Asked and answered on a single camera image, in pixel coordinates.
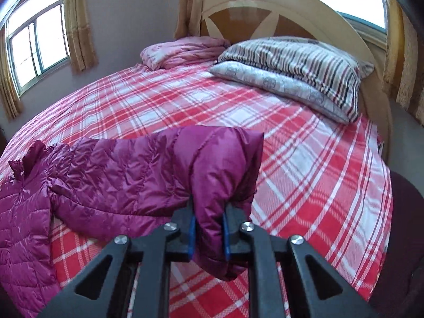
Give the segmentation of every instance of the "red plaid bed sheet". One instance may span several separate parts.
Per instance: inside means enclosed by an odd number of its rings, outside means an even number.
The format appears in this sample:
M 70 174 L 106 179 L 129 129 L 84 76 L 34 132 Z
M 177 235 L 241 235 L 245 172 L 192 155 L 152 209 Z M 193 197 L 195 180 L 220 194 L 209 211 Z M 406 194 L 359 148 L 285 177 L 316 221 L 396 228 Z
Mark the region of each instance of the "red plaid bed sheet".
M 271 234 L 300 234 L 368 299 L 384 260 L 391 222 L 389 169 L 377 128 L 365 117 L 336 124 L 294 101 L 213 77 L 210 63 L 147 71 L 142 65 L 65 97 L 16 133 L 1 160 L 22 158 L 30 144 L 81 137 L 136 138 L 168 127 L 203 124 L 264 132 L 251 218 Z M 52 260 L 64 287 L 105 243 L 55 219 Z M 194 263 L 173 264 L 172 317 L 247 317 L 247 274 L 217 280 Z

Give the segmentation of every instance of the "pillow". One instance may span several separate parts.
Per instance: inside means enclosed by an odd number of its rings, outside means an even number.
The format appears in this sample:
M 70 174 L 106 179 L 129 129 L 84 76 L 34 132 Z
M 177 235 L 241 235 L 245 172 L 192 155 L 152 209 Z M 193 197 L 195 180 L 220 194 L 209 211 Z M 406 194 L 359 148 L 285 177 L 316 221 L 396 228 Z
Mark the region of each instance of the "pillow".
M 374 70 L 372 63 L 356 60 L 329 44 L 287 36 L 236 43 L 218 57 L 218 63 L 229 60 L 284 74 L 313 86 L 351 122 L 359 117 L 361 79 Z
M 151 70 L 171 69 L 178 65 L 190 65 L 215 61 L 230 46 L 226 39 L 208 36 L 184 37 L 176 41 L 158 43 L 144 48 L 141 61 Z
M 349 123 L 347 115 L 338 106 L 303 81 L 235 61 L 216 64 L 209 69 L 209 72 L 223 79 L 259 87 L 279 96 L 299 101 L 337 123 Z

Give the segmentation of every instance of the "purple jacket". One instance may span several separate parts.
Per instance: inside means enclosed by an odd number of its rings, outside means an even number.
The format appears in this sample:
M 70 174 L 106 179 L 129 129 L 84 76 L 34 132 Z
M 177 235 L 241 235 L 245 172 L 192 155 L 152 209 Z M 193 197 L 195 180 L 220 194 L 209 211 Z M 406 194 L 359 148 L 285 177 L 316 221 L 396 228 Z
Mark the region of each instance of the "purple jacket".
M 73 146 L 36 141 L 0 191 L 0 282 L 25 317 L 60 291 L 50 256 L 52 214 L 104 241 L 139 237 L 169 221 L 193 195 L 195 261 L 220 279 L 221 216 L 232 201 L 250 214 L 263 134 L 190 126 L 133 140 L 81 139 Z

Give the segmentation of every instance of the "window frame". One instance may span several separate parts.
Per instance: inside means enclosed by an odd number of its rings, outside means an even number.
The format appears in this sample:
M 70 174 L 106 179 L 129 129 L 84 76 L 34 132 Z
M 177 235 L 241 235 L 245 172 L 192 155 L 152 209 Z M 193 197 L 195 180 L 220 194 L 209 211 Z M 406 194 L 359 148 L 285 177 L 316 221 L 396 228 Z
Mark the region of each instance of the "window frame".
M 355 17 L 351 14 L 339 13 L 345 20 L 352 25 L 352 27 L 360 34 L 360 36 L 374 45 L 385 49 L 387 41 L 387 0 L 383 1 L 385 28 L 373 24 L 367 20 Z
M 66 57 L 59 60 L 58 62 L 50 65 L 47 68 L 43 68 L 41 53 L 40 53 L 39 43 L 38 43 L 38 35 L 37 35 L 37 18 L 40 17 L 41 15 L 43 15 L 44 13 L 48 12 L 49 10 L 56 8 L 58 6 L 60 7 L 62 35 L 63 35 L 63 42 L 64 42 L 64 46 L 65 46 Z M 14 30 L 14 32 L 12 32 L 10 35 L 8 35 L 6 37 L 7 53 L 8 53 L 8 57 L 9 57 L 8 60 L 9 60 L 10 68 L 11 68 L 12 79 L 15 83 L 16 91 L 18 92 L 19 96 L 22 96 L 22 94 L 24 94 L 29 88 L 31 88 L 34 84 L 39 82 L 45 76 L 47 76 L 48 74 L 52 73 L 56 69 L 62 67 L 63 65 L 65 65 L 69 62 L 69 59 L 70 59 L 69 50 L 68 50 L 68 46 L 66 44 L 66 39 L 65 39 L 66 30 L 64 29 L 64 23 L 63 23 L 63 18 L 64 18 L 64 7 L 63 6 L 64 6 L 64 0 L 58 0 L 54 3 L 52 3 L 50 6 L 47 6 L 43 10 L 39 11 L 36 15 L 29 18 L 21 26 L 19 26 L 16 30 Z M 31 42 L 30 35 L 28 35 L 29 39 L 30 39 L 29 40 L 30 51 L 31 51 L 31 58 L 32 58 L 32 63 L 33 63 L 33 67 L 34 67 L 34 72 L 35 72 L 35 78 L 31 79 L 24 86 L 21 86 L 20 83 L 19 83 L 19 80 L 18 80 L 18 76 L 16 74 L 15 62 L 14 62 L 14 58 L 13 58 L 12 39 L 13 39 L 14 36 L 16 36 L 19 32 L 24 30 L 26 27 L 28 27 L 28 33 L 29 33 L 29 26 L 32 23 L 34 23 L 35 47 L 36 47 L 36 54 L 37 54 L 37 57 L 38 57 L 40 74 L 38 74 L 38 72 L 37 72 L 37 68 L 36 68 L 36 64 L 35 64 L 35 61 L 37 59 L 35 59 L 34 56 L 33 56 L 33 49 L 32 49 L 33 44 Z

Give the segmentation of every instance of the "bed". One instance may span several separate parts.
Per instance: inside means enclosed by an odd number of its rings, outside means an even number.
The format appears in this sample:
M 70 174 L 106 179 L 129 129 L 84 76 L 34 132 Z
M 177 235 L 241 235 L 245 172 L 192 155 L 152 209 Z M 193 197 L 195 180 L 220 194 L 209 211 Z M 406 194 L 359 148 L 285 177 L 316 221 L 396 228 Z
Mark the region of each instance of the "bed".
M 300 36 L 376 63 L 355 30 L 318 0 L 203 0 L 201 36 L 231 43 Z M 274 235 L 304 235 L 368 300 L 383 265 L 392 209 L 390 172 L 384 163 L 390 151 L 391 112 L 380 90 L 381 73 L 377 69 L 363 80 L 362 116 L 344 126 L 300 103 L 218 79 L 208 72 L 211 65 L 151 71 L 137 64 L 76 91 L 16 133 L 0 159 L 1 179 L 10 175 L 8 160 L 22 158 L 38 139 L 72 144 L 81 137 L 137 138 L 192 124 L 260 130 L 265 132 L 264 155 L 251 219 Z M 343 146 L 346 139 L 349 149 Z M 303 166 L 305 155 L 310 162 Z M 330 186 L 337 189 L 330 191 Z M 56 218 L 51 239 L 61 287 L 105 245 L 78 235 Z M 170 314 L 247 316 L 247 283 L 246 273 L 224 282 L 193 263 L 173 264 Z

